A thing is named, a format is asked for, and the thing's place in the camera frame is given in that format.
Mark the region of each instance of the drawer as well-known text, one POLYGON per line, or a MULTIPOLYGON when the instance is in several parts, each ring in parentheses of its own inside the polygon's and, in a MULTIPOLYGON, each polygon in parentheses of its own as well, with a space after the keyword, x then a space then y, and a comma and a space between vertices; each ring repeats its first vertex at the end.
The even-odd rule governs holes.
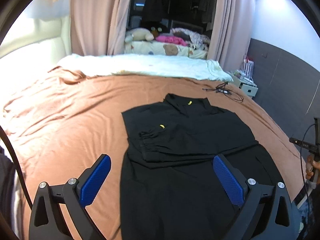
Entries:
POLYGON ((241 86, 241 90, 243 90, 243 92, 246 93, 247 96, 254 97, 258 91, 258 88, 243 84, 241 86))

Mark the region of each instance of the pink curtain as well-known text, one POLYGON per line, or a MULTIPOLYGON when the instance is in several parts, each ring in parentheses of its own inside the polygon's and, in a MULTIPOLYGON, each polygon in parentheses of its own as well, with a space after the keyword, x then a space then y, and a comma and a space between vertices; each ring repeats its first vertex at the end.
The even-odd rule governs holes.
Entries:
POLYGON ((254 0, 217 0, 208 59, 224 71, 238 69, 248 51, 254 5, 254 0))
POLYGON ((130 0, 71 0, 71 48, 79 55, 124 51, 130 0))

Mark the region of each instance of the blue textured pad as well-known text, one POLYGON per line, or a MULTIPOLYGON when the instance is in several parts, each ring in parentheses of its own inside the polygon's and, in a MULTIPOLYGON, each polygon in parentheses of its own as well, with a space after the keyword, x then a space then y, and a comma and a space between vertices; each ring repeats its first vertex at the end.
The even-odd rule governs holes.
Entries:
POLYGON ((213 158, 213 170, 226 191, 231 203, 233 205, 242 206, 244 203, 243 188, 219 156, 213 158))
POLYGON ((110 170, 111 159, 106 155, 81 188, 79 203, 83 208, 92 204, 110 170))

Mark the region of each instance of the metal bolt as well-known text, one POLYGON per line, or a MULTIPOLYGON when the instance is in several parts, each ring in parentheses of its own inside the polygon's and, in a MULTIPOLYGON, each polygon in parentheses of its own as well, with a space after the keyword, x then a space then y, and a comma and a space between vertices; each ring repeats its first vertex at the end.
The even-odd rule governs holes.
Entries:
POLYGON ((70 185, 73 185, 73 184, 75 184, 76 182, 77 182, 77 179, 75 179, 75 178, 71 178, 71 179, 68 180, 68 183, 69 183, 70 185))
POLYGON ((279 186, 280 188, 284 188, 284 184, 283 184, 282 182, 278 182, 278 186, 279 186))
POLYGON ((41 182, 39 188, 44 188, 45 186, 47 186, 47 184, 45 182, 41 182))
POLYGON ((254 179, 248 179, 248 183, 250 185, 254 185, 254 184, 256 184, 256 181, 254 179))

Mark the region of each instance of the brown bed sheet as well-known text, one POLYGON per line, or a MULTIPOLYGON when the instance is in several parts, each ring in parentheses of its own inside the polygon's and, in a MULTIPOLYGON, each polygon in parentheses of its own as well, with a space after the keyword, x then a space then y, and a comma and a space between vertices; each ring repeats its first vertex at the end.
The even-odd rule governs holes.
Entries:
MULTIPOLYGON (((293 200, 302 188, 298 151, 240 89, 228 85, 244 96, 243 103, 202 90, 220 83, 138 75, 87 78, 81 72, 59 67, 52 70, 46 78, 15 94, 4 107, 4 127, 26 173, 31 199, 40 182, 64 184, 106 153, 112 160, 111 172, 87 211, 108 240, 121 239, 119 183, 128 146, 121 112, 162 101, 167 93, 174 93, 207 97, 211 105, 235 112, 270 153, 293 200)), ((26 203, 23 208, 23 231, 28 239, 30 209, 26 203)), ((65 205, 62 210, 74 239, 80 239, 65 205)))

